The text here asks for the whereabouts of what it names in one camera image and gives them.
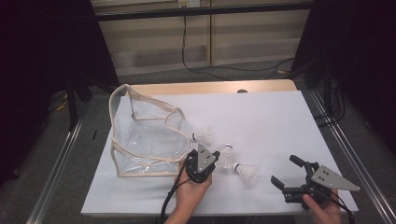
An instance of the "person's hand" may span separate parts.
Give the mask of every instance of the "person's hand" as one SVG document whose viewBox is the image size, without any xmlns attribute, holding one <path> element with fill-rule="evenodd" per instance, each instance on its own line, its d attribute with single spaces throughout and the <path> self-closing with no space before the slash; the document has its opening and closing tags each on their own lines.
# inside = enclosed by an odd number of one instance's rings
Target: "person's hand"
<svg viewBox="0 0 396 224">
<path fill-rule="evenodd" d="M 178 184 L 189 180 L 189 176 L 186 170 L 183 170 Z M 176 190 L 176 208 L 172 212 L 171 216 L 166 220 L 165 223 L 187 223 L 194 211 L 195 207 L 204 198 L 207 189 L 212 184 L 212 175 L 210 175 L 204 183 L 197 184 L 192 181 L 187 181 L 180 185 Z"/>
<path fill-rule="evenodd" d="M 337 189 L 332 189 L 331 197 L 338 202 Z M 327 200 L 321 205 L 318 205 L 314 199 L 305 194 L 303 200 L 306 205 L 314 212 L 315 224 L 341 224 L 341 211 L 340 207 Z"/>
</svg>

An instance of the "transparent plastic container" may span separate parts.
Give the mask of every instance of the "transparent plastic container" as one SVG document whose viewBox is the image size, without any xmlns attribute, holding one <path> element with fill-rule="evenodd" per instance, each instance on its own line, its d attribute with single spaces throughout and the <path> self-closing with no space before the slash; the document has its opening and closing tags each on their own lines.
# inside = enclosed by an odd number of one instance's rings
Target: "transparent plastic container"
<svg viewBox="0 0 396 224">
<path fill-rule="evenodd" d="M 176 175 L 190 140 L 182 110 L 122 85 L 110 96 L 117 176 Z"/>
</svg>

